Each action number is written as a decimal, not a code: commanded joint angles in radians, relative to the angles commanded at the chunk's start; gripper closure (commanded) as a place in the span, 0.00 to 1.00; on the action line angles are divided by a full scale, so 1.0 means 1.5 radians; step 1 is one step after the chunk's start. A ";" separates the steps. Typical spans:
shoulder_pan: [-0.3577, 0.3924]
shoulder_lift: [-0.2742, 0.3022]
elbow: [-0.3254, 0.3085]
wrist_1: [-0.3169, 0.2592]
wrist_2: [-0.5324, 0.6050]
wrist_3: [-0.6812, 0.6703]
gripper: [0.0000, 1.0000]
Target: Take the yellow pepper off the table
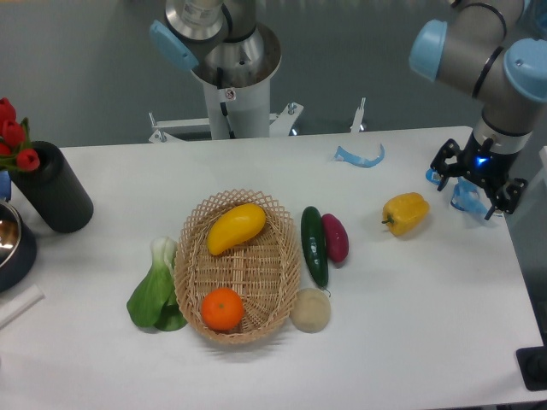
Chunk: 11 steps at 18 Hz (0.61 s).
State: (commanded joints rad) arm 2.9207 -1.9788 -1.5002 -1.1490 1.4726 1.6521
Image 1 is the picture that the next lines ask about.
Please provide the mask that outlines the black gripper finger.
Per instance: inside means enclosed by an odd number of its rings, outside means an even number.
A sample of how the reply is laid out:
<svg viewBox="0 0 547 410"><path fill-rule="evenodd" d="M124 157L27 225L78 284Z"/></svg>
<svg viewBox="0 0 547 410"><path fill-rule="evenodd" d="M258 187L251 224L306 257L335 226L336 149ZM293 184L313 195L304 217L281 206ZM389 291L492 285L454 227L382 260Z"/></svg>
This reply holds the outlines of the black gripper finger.
<svg viewBox="0 0 547 410"><path fill-rule="evenodd" d="M430 168L439 176L437 191L447 185L450 178L462 175L462 150L454 139L447 140L433 158Z"/></svg>
<svg viewBox="0 0 547 410"><path fill-rule="evenodd" d="M489 220L493 214L513 214L526 188L526 179L508 179L504 184L488 181L484 191L491 202L491 207L484 219Z"/></svg>

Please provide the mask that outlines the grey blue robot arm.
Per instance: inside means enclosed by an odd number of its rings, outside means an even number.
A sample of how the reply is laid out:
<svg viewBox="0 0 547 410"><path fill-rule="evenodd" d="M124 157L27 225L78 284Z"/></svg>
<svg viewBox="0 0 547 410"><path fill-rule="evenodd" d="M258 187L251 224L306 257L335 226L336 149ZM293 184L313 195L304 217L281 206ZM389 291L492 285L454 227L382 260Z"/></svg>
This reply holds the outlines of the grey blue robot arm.
<svg viewBox="0 0 547 410"><path fill-rule="evenodd" d="M410 68L482 102L464 147L448 140L432 160L443 189L451 178L477 185L491 202L487 217L512 214L527 187L510 168L546 111L546 43L503 41L529 7L527 1L453 1L452 23L428 21L410 51Z"/></svg>

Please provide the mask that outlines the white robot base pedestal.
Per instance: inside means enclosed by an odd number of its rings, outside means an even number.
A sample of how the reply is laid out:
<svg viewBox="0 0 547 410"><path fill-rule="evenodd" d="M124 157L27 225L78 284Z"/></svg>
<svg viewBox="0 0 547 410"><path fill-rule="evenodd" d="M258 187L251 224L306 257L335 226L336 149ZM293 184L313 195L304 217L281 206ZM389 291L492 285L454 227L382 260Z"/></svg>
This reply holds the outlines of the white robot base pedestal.
<svg viewBox="0 0 547 410"><path fill-rule="evenodd" d="M274 32L256 18L254 1L168 1L150 38L178 69L202 84L210 122L240 119L264 108L270 115L270 81L281 62ZM213 126L213 139L231 139Z"/></svg>

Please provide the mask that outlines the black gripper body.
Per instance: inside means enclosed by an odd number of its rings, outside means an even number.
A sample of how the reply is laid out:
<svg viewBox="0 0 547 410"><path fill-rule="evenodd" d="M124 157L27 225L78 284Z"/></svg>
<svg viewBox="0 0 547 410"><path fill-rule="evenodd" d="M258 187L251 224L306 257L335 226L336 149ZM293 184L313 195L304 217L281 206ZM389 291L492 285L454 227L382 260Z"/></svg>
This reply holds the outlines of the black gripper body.
<svg viewBox="0 0 547 410"><path fill-rule="evenodd" d="M454 176L496 191L508 181L509 170L521 150L521 135L473 130L464 146L454 144Z"/></svg>

